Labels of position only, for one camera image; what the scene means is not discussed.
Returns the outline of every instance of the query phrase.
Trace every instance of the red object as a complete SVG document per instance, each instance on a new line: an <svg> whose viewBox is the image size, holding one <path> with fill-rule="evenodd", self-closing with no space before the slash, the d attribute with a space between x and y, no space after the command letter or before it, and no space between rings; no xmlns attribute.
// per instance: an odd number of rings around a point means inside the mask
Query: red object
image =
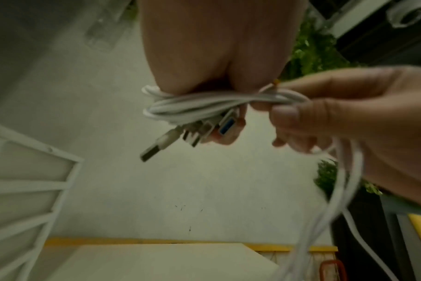
<svg viewBox="0 0 421 281"><path fill-rule="evenodd" d="M348 276L346 275L345 266L339 260L328 260L328 261L323 261L322 263L320 263L320 268L318 269L318 272L320 274L320 281L325 281L325 274L323 274L324 273L323 270L325 267L331 264L334 264L337 266L337 269L339 271L340 281L348 281Z"/></svg>

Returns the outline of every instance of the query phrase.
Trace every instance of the concrete floor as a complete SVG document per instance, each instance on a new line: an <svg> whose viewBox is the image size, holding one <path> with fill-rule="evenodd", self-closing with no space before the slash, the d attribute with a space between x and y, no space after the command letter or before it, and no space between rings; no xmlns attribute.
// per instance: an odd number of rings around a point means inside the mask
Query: concrete floor
<svg viewBox="0 0 421 281"><path fill-rule="evenodd" d="M141 163L168 126L141 113L154 79L138 24L103 52L83 37L98 9L60 2L39 17L0 8L0 124L86 160L52 235L294 244L324 204L318 158L274 149L267 116L251 110L230 147L178 142Z"/></svg>

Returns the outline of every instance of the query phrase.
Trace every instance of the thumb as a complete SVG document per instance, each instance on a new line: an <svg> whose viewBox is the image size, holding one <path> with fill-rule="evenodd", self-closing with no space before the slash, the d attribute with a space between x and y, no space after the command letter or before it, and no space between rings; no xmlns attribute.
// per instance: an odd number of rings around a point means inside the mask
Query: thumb
<svg viewBox="0 0 421 281"><path fill-rule="evenodd" d="M290 133L357 139L374 134L379 123L387 121L372 101L331 98L275 105L269 118L275 127Z"/></svg>

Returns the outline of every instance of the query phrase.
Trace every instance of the hand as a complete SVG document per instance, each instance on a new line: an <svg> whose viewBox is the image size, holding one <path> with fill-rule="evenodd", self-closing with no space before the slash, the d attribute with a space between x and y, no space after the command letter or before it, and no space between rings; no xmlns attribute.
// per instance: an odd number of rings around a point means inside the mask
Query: hand
<svg viewBox="0 0 421 281"><path fill-rule="evenodd" d="M252 104L269 112L274 146L304 153L327 148L332 136L359 140L364 177L421 204L421 68L343 69L280 86L312 101Z"/></svg>
<svg viewBox="0 0 421 281"><path fill-rule="evenodd" d="M305 0L141 0L147 61L161 90L173 94L231 88L257 92L286 65ZM246 125L246 107L221 144Z"/></svg>

